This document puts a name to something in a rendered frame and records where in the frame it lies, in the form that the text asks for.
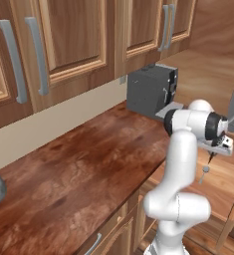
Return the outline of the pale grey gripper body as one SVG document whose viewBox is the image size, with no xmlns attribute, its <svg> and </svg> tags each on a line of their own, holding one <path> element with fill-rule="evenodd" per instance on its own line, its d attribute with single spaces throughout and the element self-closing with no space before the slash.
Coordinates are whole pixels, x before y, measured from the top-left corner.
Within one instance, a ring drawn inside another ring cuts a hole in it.
<svg viewBox="0 0 234 255">
<path fill-rule="evenodd" d="M 198 146 L 210 152 L 215 152 L 222 155 L 230 156 L 233 152 L 233 139 L 223 138 L 219 141 L 213 140 L 199 140 Z"/>
</svg>

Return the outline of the wooden drawer front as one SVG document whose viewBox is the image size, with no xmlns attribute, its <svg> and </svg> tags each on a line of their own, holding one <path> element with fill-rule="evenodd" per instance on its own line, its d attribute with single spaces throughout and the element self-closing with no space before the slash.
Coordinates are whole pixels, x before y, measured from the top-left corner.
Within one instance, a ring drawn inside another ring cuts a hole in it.
<svg viewBox="0 0 234 255">
<path fill-rule="evenodd" d="M 113 216 L 111 219 L 109 219 L 104 226 L 98 230 L 91 238 L 89 238 L 85 246 L 80 250 L 80 252 L 77 255 L 85 255 L 85 253 L 89 250 L 89 248 L 94 244 L 94 242 L 97 240 L 98 233 L 102 233 L 103 241 L 107 235 L 126 217 L 127 215 L 127 204 L 125 203 Z"/>
</svg>

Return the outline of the metallic utensil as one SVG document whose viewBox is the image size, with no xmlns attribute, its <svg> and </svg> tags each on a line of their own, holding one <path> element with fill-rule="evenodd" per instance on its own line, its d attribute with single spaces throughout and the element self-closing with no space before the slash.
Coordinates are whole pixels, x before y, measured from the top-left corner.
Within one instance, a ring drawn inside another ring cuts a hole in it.
<svg viewBox="0 0 234 255">
<path fill-rule="evenodd" d="M 200 177 L 200 179 L 199 179 L 199 184 L 201 184 L 202 183 L 202 181 L 203 181 L 203 178 L 204 178 L 204 175 L 206 174 L 206 173 L 208 173 L 210 171 L 210 166 L 209 166 L 209 163 L 207 164 L 207 165 L 203 165 L 202 166 L 202 175 L 201 175 L 201 177 Z"/>
</svg>

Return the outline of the light wooden panel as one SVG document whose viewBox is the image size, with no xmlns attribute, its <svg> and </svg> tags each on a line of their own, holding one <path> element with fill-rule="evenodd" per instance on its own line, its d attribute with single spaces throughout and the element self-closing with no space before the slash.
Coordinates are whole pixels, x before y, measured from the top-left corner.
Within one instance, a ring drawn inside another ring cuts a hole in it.
<svg viewBox="0 0 234 255">
<path fill-rule="evenodd" d="M 225 223 L 225 226 L 220 234 L 220 237 L 216 243 L 216 247 L 215 247 L 216 252 L 219 252 L 222 249 L 222 247 L 223 247 L 229 233 L 233 229 L 233 227 L 234 227 L 234 204 L 232 206 L 232 209 L 230 211 L 228 219 Z"/>
</svg>

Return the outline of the dark grey coffee machine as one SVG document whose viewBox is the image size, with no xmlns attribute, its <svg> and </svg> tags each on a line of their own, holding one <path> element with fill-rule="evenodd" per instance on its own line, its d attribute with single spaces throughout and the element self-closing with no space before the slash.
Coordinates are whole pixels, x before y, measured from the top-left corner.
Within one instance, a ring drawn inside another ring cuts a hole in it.
<svg viewBox="0 0 234 255">
<path fill-rule="evenodd" d="M 150 64 L 127 75 L 126 107 L 143 116 L 163 120 L 169 110 L 180 110 L 183 104 L 174 100 L 178 69 Z"/>
</svg>

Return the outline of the wooden base cupboard door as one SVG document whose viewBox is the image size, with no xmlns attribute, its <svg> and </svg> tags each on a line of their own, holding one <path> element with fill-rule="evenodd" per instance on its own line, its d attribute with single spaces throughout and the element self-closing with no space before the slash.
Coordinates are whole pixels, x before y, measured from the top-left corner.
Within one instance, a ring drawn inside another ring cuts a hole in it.
<svg viewBox="0 0 234 255">
<path fill-rule="evenodd" d="M 131 255 L 135 234 L 136 212 L 129 213 L 98 248 L 99 255 Z"/>
</svg>

